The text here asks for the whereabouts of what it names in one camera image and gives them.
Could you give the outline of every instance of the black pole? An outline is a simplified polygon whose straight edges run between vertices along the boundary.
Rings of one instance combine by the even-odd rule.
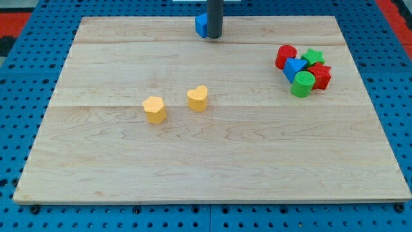
[[[221,37],[223,28],[223,0],[207,0],[207,36]]]

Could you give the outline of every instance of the blue block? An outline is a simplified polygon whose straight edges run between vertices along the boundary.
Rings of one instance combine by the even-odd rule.
[[[196,32],[200,37],[207,37],[207,14],[202,14],[194,19],[196,25]]]
[[[295,79],[295,75],[304,70],[308,61],[295,59],[295,58],[287,58],[285,67],[283,68],[283,73],[285,74],[286,78],[289,80],[290,84],[293,83]]]

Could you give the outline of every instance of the blue pegboard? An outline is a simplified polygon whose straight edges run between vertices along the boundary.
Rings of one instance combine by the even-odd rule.
[[[0,69],[0,231],[412,231],[412,204],[18,206],[12,202],[83,16],[196,16],[171,0],[41,0]],[[411,187],[412,64],[374,1],[242,0],[225,15],[334,15]]]

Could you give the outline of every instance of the green star-shaped block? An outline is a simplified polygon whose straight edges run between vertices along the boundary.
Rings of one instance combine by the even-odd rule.
[[[316,51],[311,48],[308,48],[308,51],[301,56],[301,59],[308,61],[308,64],[306,65],[306,67],[311,67],[316,62],[324,64],[323,52]]]

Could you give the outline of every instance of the yellow block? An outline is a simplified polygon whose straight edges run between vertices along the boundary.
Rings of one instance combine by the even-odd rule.
[[[198,86],[195,90],[187,92],[187,104],[194,111],[205,111],[207,107],[207,88],[206,86]]]
[[[148,122],[160,124],[167,117],[165,103],[161,97],[150,96],[143,102],[143,109]]]

